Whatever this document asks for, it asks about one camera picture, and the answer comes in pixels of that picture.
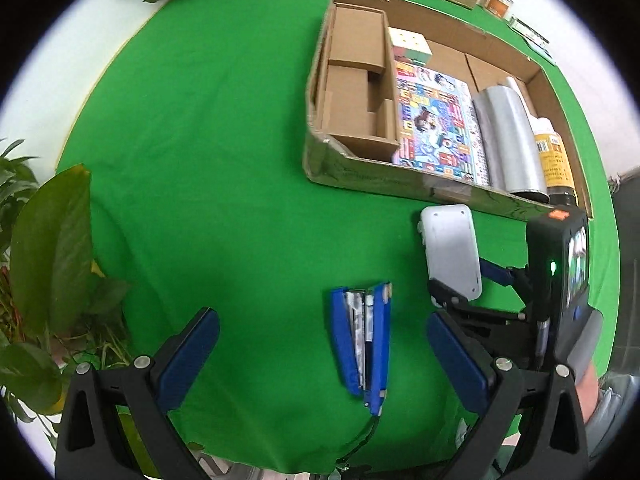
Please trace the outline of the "grey sleeve forearm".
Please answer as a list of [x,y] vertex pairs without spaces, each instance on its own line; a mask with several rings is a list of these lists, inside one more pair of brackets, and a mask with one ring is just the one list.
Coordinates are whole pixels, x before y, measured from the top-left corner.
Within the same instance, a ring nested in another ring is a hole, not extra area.
[[599,380],[596,409],[586,422],[588,456],[596,462],[610,447],[639,397],[639,376],[607,372]]

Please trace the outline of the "person right hand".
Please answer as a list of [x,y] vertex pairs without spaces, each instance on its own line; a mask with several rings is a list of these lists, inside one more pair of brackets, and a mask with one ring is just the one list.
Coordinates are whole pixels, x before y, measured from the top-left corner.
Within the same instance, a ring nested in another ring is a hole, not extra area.
[[582,380],[576,385],[580,409],[582,410],[582,420],[588,422],[597,408],[599,402],[599,381],[596,367],[590,362]]

